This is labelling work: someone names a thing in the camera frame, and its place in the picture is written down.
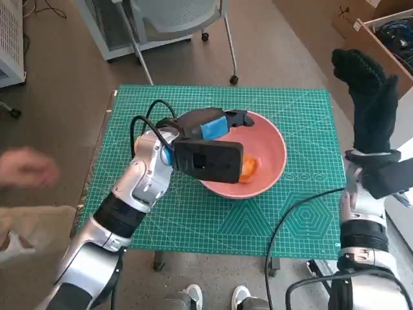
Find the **person's arm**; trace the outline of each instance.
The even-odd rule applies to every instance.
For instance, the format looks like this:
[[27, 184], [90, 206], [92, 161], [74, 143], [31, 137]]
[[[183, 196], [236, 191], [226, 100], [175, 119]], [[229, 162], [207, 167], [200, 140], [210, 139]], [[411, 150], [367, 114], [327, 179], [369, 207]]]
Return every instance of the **person's arm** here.
[[59, 175], [52, 158], [28, 147], [0, 154], [0, 187], [50, 186]]

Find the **table leg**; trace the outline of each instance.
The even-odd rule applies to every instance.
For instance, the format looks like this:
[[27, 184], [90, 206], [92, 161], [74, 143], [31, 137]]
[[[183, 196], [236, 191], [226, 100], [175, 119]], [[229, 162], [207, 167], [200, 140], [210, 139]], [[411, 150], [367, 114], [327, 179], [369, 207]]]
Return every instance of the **table leg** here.
[[281, 269], [281, 259], [278, 257], [271, 257], [268, 263], [268, 275], [269, 276], [276, 276], [277, 271]]
[[[307, 262], [307, 268], [314, 278], [320, 276], [332, 276], [334, 274], [334, 270], [332, 270], [330, 264], [326, 260], [309, 260]], [[322, 284], [327, 293], [330, 295], [331, 282], [323, 281]]]
[[21, 115], [21, 111], [16, 110], [15, 108], [10, 108], [7, 103], [0, 100], [0, 108], [4, 108], [11, 116], [15, 119], [18, 119]]
[[152, 268], [154, 269], [154, 271], [161, 271], [164, 268], [165, 262], [163, 258], [164, 258], [163, 251], [155, 251], [154, 261], [152, 264]]

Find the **sneaker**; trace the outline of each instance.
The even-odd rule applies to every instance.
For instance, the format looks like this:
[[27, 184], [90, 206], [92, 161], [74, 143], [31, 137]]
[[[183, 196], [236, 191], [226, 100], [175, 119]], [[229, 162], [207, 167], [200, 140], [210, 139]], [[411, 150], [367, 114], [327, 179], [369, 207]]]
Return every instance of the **sneaker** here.
[[201, 288], [196, 284], [189, 285], [185, 292], [196, 302], [196, 310], [201, 310], [203, 305]]
[[237, 306], [248, 297], [251, 297], [250, 291], [244, 285], [237, 286], [232, 293], [232, 310], [237, 310]]

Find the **chair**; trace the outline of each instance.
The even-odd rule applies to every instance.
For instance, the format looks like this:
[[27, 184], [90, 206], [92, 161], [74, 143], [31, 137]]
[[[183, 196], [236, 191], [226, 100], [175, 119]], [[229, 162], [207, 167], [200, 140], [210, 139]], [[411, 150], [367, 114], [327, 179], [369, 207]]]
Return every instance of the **chair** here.
[[205, 28], [223, 18], [230, 46], [234, 74], [230, 83], [237, 85], [237, 63], [227, 17], [227, 0], [130, 0], [130, 8], [123, 0], [112, 0], [132, 40], [135, 55], [145, 70], [146, 78], [153, 85], [139, 45], [152, 41], [178, 39], [201, 31], [202, 40], [208, 41]]

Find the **orange object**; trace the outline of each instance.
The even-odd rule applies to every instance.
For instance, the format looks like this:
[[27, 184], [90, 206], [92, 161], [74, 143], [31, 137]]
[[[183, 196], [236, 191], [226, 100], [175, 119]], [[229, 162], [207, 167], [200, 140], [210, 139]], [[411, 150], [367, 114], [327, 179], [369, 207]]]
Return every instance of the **orange object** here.
[[240, 183], [250, 183], [257, 172], [258, 162], [255, 158], [244, 153], [243, 168], [241, 171]]

